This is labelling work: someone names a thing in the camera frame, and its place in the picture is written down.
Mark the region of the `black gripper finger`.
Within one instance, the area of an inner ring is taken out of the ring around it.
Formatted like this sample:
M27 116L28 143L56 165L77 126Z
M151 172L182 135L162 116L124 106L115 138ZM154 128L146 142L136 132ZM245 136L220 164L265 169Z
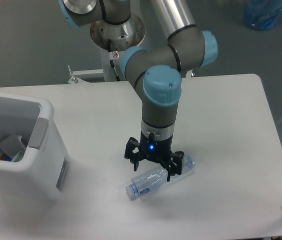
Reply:
M170 152L168 157L168 164L166 170L168 172L167 182L170 181L172 176L181 175L183 170L183 151Z
M137 139L130 137L125 148L124 157L133 164L133 170L136 172L139 167L139 162L142 160L140 151L141 144Z

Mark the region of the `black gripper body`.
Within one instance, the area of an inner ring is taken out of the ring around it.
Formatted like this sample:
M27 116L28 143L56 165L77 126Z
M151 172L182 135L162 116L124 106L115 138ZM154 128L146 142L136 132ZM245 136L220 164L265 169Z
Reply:
M165 140L150 141L141 133L139 146L139 160L148 160L161 165L168 165L171 157L171 144L173 136Z

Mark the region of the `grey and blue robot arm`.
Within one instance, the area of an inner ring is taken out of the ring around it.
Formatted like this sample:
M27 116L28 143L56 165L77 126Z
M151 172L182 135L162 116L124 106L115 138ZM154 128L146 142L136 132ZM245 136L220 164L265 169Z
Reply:
M100 48L120 52L115 77L126 79L142 101L141 137L128 140L125 158L135 169L148 160L160 164L169 177L180 175L184 153L172 152L171 144L182 76L217 58L215 36L197 27L184 0L152 1L167 38L166 46L155 51L139 46L128 0L61 0L59 5L71 27L90 25Z

